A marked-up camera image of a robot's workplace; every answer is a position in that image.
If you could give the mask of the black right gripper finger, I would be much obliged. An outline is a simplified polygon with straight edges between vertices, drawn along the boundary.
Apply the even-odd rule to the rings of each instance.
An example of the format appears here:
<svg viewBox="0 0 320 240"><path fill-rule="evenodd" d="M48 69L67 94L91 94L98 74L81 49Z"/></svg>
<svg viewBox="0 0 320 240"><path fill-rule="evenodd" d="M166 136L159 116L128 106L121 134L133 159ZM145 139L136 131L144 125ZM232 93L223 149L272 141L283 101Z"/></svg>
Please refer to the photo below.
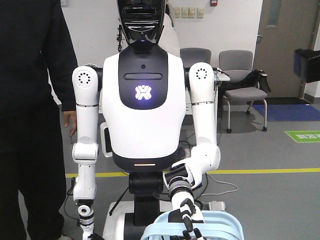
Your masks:
<svg viewBox="0 0 320 240"><path fill-rule="evenodd" d="M294 73L306 83L320 80L320 51L311 49L296 49L294 51Z"/></svg>

